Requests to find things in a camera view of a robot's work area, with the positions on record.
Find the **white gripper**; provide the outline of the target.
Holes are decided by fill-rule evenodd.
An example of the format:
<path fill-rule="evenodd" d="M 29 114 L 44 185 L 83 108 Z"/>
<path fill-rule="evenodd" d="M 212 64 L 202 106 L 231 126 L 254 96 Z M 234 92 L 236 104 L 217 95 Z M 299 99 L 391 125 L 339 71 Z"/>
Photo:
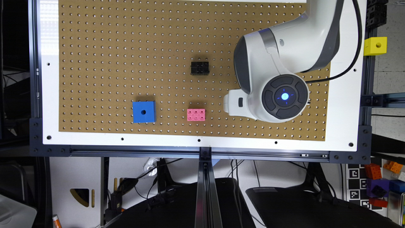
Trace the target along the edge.
<path fill-rule="evenodd" d="M 242 89 L 233 89 L 223 98 L 223 109 L 230 116 L 256 120 L 247 106 L 247 94 Z"/>

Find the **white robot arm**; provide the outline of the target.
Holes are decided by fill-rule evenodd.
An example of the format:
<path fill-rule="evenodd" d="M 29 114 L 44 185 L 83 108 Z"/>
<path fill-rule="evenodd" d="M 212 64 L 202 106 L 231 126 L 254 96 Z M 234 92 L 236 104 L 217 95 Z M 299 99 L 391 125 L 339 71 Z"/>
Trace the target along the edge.
<path fill-rule="evenodd" d="M 322 69 L 337 54 L 343 1 L 308 1 L 298 18 L 243 35 L 234 50 L 239 89 L 223 109 L 230 116 L 282 123 L 297 117 L 309 100 L 300 73 Z"/>

